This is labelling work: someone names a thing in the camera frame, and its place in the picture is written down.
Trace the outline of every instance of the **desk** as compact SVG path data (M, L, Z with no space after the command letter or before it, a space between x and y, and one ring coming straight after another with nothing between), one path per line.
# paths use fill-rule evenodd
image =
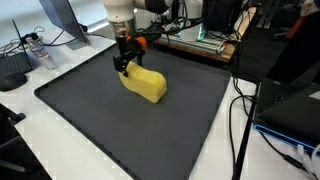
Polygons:
M38 67L27 74L29 77L27 84L19 89L1 93L0 99L4 105L13 111L23 112L27 116L15 127L53 180L128 180L131 177L125 171L72 125L33 95L36 88L115 43L101 37L89 36L89 39L91 40L91 46L74 51L68 49L67 46L48 48L51 56L60 64L60 68L47 71L43 66ZM253 94L256 89L254 84L242 80L239 81L239 87L244 94ZM190 179L231 179L232 156L227 119L229 105L236 96L238 94L230 83ZM234 104L232 120L235 149L238 152L247 121L240 101ZM265 161L267 165L276 168L280 167L278 163L282 160L272 158L275 155L270 152L271 150L269 150L270 153L266 154L263 153L264 151L260 151L261 147L264 147L261 144L265 144L265 142L257 137L254 131L251 132L251 135L250 141L252 143L249 143L247 160L242 174L244 178L271 179L270 176L274 179L296 178L295 175L299 172L293 168L282 169L281 172L276 171L277 173L267 171L269 169L263 169L266 166Z

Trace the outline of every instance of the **yellow object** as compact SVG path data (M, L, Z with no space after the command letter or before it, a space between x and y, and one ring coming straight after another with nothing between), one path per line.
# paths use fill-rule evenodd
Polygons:
M162 74L149 71L134 62L127 66L128 77L119 73L121 82L130 91L136 92L147 100L157 103L167 91L167 82Z

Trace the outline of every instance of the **black tray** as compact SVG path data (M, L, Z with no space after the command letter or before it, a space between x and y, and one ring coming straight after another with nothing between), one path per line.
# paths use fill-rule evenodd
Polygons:
M134 179L188 179L231 74L147 50L144 67L162 73L168 86L153 104L123 87L113 66L117 54L113 46L35 95Z

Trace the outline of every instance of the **computer monitor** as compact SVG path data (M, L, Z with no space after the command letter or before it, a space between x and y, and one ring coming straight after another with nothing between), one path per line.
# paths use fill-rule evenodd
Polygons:
M89 44L81 25L71 8L69 0L39 0L52 24L63 29L75 38Z

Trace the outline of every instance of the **cable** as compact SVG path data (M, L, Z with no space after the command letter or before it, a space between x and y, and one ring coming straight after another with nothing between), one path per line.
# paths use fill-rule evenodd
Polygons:
M304 148L302 145L298 144L298 154L299 154L299 158L300 158L300 162L302 163L302 165L306 168L307 172L309 173L309 175L313 178L313 179L316 179L318 180L318 178L316 177L316 175L313 173L314 170L312 169L309 169L306 161L305 161L305 158L304 158Z
M263 137L263 139L267 142L267 144L274 150L276 151L280 156L285 156L285 154L283 154L282 152L280 152L278 149L276 149L271 143L270 141L266 138L266 136L263 133L260 133L261 136Z
M231 142L231 150L232 150L232 162L233 165L236 164L236 155L235 155L235 150L234 150L234 144L233 144L233 136L232 136L232 121L231 121L231 116L232 116L232 106L234 104L234 102L240 98L242 98L243 96L238 96L235 99L232 100L231 105L229 107L229 136L230 136L230 142Z
M50 44L45 44L43 43L45 46L51 46L54 42L56 42L56 40L62 35L62 33L64 32L64 30L61 31L61 33L50 43Z
M18 53L18 52L14 51L14 50L16 50L17 48L19 48L19 47L21 46L21 44L20 44L20 42L14 42L14 41L19 41L19 39L12 39L9 44L6 44L6 45L4 45L4 46L2 46L2 47L0 48L0 49L3 49L3 50L1 50L1 51L3 52L2 54L8 55L8 54L10 54L10 53Z
M44 31L46 31L46 30L45 30L44 27L42 27L42 26L37 26L37 27L35 27L34 30L33 30L34 33L44 32Z
M244 112L246 113L247 116L249 116L249 113L247 111L247 106L245 103L245 99L250 100L249 98L247 98L245 95L243 95L242 91L240 90L240 88L238 87L238 78L233 78L233 86L236 89L236 91L239 93L240 97L242 98L242 103L244 106Z
M187 8L187 3L186 3L186 0L183 0L183 8L184 8L184 11L186 13L186 17L184 17L184 22L183 22L183 28L187 27L187 22L188 22L188 8Z
M167 46L170 46L170 37L169 37L168 34L166 34L166 36L167 36L167 40L168 40L168 45Z
M44 44L44 46L61 46L61 45L64 45L64 44L67 44L67 43L70 43L74 40L76 40L77 38L74 38L74 39L71 39L70 41L67 41L67 42L64 42L64 43L61 43L61 44Z
M94 34L94 33L87 33L87 35L89 35L89 36L99 36L99 37L107 38L105 36L102 36L102 35L99 35L99 34Z
M255 75L253 75L251 73L246 73L246 72L231 72L231 73L232 73L233 76L235 76L235 75L247 75L247 76L250 76L250 77L254 78L257 82L261 82L261 80L257 76L255 76Z
M215 3L214 3L214 2L212 2L211 9L210 9L210 11L208 12L207 16L206 16L206 17L204 17L204 18L202 18L202 22L203 22L204 20L206 20L206 19L211 15L211 13L212 13L212 12L213 12L213 10L214 10L214 5L215 5Z
M314 169L314 175L316 177L317 180L319 180L320 178L320 172L319 172L319 166L315 163L315 159L317 158L317 153L318 151L320 150L320 144L313 150L312 152L312 156L311 156L311 162L312 162L312 166L313 166L313 169Z

